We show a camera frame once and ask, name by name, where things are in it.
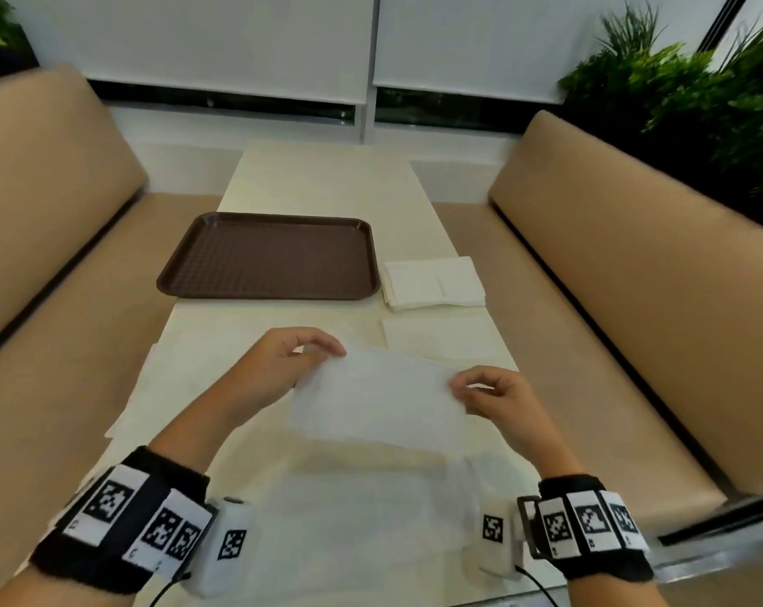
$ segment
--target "tray rim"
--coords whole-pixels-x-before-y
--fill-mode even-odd
[[[233,296],[224,297],[215,295],[176,295],[174,291],[166,285],[165,280],[168,278],[169,273],[171,273],[171,271],[177,265],[177,262],[179,262],[180,255],[183,253],[182,250],[185,244],[191,242],[192,237],[197,233],[197,230],[201,226],[205,225],[208,219],[223,218],[222,215],[225,217],[231,217],[232,219],[248,218],[252,221],[259,221],[263,219],[267,223],[288,223],[289,225],[294,225],[294,221],[288,220],[296,220],[300,224],[308,223],[310,225],[320,226],[345,226],[345,224],[350,223],[351,227],[365,227],[367,230],[367,239],[369,244],[368,249],[372,258],[369,261],[371,267],[370,274],[371,277],[375,280],[375,285],[369,294],[362,296],[361,298],[280,298],[277,296],[252,296],[234,298]],[[182,239],[176,245],[174,252],[171,254],[171,257],[165,263],[162,272],[156,278],[156,288],[162,294],[171,296],[172,298],[186,298],[194,300],[294,300],[304,302],[357,302],[375,296],[378,293],[378,290],[382,287],[381,280],[382,278],[379,274],[378,259],[376,258],[376,246],[373,243],[373,227],[364,219],[355,217],[327,217],[323,215],[284,215],[281,213],[237,213],[233,211],[209,211],[207,213],[201,213],[197,215],[188,226],[187,230],[182,236]]]

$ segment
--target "black pole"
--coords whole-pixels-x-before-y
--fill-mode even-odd
[[[739,10],[744,6],[747,0],[727,0],[721,7],[718,17],[713,21],[708,33],[705,35],[702,43],[697,49],[700,53],[713,51],[719,46],[721,39],[725,37],[727,30],[731,28],[733,21],[739,14]]]

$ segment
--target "qr code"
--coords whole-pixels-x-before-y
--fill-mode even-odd
[[[163,551],[182,521],[183,519],[172,510],[161,509],[156,514],[156,519],[143,533],[143,542],[159,551]]]
[[[202,534],[202,529],[185,521],[165,553],[176,560],[184,560],[187,558],[187,554],[193,548],[193,545],[200,534]]]
[[[225,540],[221,543],[219,557],[216,560],[229,560],[241,555],[241,548],[246,538],[245,530],[228,530]]]
[[[483,516],[483,539],[502,543],[502,518]]]
[[[550,513],[543,516],[544,528],[548,531],[548,540],[552,542],[572,539],[567,517],[564,513]]]
[[[575,510],[584,532],[588,534],[611,532],[612,528],[599,505],[581,505]]]
[[[111,524],[133,494],[130,487],[107,480],[83,508],[83,513]]]
[[[612,514],[615,516],[615,521],[618,523],[621,530],[624,532],[639,533],[639,530],[637,530],[637,526],[635,526],[634,520],[632,520],[629,510],[626,507],[623,505],[613,505],[612,503],[610,503],[609,506],[612,508]]]

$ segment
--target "tray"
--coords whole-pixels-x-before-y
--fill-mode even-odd
[[[360,219],[206,213],[156,280],[179,298],[361,300],[381,285]]]

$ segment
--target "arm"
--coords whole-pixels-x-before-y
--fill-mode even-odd
[[[309,344],[318,349],[294,354],[296,347]],[[344,356],[345,349],[321,330],[270,330],[148,447],[197,473],[205,473],[234,429],[282,398],[329,355]],[[34,567],[27,567],[0,590],[0,607],[128,607],[133,603],[134,596],[57,580]]]
[[[470,387],[476,384],[492,389]],[[474,367],[449,382],[467,413],[491,420],[511,449],[525,457],[542,479],[586,473],[521,373]],[[610,575],[569,582],[573,607],[666,607],[655,582],[630,583]]]

